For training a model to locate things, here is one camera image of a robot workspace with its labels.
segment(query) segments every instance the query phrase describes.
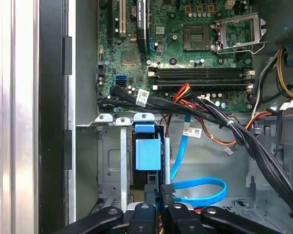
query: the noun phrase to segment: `capacitor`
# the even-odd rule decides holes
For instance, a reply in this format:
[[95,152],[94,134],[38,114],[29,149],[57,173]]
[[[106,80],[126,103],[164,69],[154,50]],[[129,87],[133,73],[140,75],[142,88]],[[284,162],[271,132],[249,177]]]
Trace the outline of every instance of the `capacitor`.
[[119,18],[115,18],[115,25],[116,25],[116,26],[119,25]]
[[199,65],[202,66],[203,63],[205,63],[205,59],[201,58],[201,59],[200,59],[200,62],[199,62]]
[[200,63],[200,59],[196,59],[195,61],[194,61],[194,66],[196,67],[197,65],[199,65],[199,63]]

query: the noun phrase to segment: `black cable bundle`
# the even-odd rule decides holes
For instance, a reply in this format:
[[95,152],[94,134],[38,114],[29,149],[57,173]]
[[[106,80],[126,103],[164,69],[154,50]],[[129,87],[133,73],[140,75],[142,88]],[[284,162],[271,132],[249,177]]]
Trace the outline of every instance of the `black cable bundle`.
[[[98,103],[111,104],[114,106],[121,106],[130,110],[140,112],[151,112],[155,114],[170,113],[191,115],[230,128],[233,132],[233,135],[237,143],[239,145],[246,147],[250,156],[256,160],[256,163],[265,179],[275,189],[275,191],[280,195],[280,197],[288,204],[289,208],[292,210],[293,213],[293,186],[287,179],[276,157],[267,149],[266,146],[260,143],[254,135],[252,135],[247,129],[245,129],[239,123],[230,120],[226,116],[226,114],[223,113],[223,111],[219,107],[214,105],[214,103],[212,103],[211,101],[207,99],[197,98],[195,95],[188,95],[187,99],[192,99],[194,103],[197,103],[204,107],[204,109],[192,109],[188,108],[187,106],[173,103],[158,97],[149,96],[147,99],[146,107],[141,107],[135,104],[135,97],[128,95],[119,86],[112,87],[110,93],[114,97],[116,97],[115,100],[103,98],[98,99]],[[282,115],[280,115],[279,117],[279,124],[277,126],[277,145],[280,142],[280,132],[282,131],[282,128],[280,128],[280,123],[282,124],[282,120],[280,118],[283,117],[283,113],[280,114]]]

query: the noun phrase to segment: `silver metal edge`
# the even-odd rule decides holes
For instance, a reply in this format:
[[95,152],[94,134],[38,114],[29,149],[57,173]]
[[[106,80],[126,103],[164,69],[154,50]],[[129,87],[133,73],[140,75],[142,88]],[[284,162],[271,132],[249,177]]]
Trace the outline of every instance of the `silver metal edge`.
[[76,221],[76,0],[68,0],[68,36],[72,37],[72,75],[68,78],[68,129],[72,132],[72,170],[68,171],[68,223]]

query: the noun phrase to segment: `blue sata port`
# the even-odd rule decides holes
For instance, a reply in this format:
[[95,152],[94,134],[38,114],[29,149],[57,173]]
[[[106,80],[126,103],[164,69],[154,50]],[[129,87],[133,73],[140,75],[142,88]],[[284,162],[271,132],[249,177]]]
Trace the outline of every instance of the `blue sata port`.
[[115,84],[119,86],[126,86],[127,85],[127,76],[117,75],[115,76]]

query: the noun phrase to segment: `screw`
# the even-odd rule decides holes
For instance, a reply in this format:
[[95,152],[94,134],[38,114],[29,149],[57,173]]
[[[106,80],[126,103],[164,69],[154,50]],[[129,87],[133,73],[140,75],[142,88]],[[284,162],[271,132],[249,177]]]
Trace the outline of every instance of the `screw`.
[[116,210],[116,209],[110,209],[110,210],[108,211],[108,213],[109,213],[110,215],[114,215],[114,214],[117,214],[117,210]]
[[147,209],[147,208],[149,208],[149,206],[147,205],[147,204],[143,204],[142,206],[141,206],[141,208],[142,209]]
[[208,208],[208,209],[207,209],[207,212],[213,215],[213,214],[216,213],[216,210],[213,209],[213,208]]
[[182,206],[179,203],[174,204],[174,208],[180,209]]
[[245,63],[246,63],[246,64],[250,64],[251,62],[252,62],[252,60],[249,59],[249,58],[245,60]]

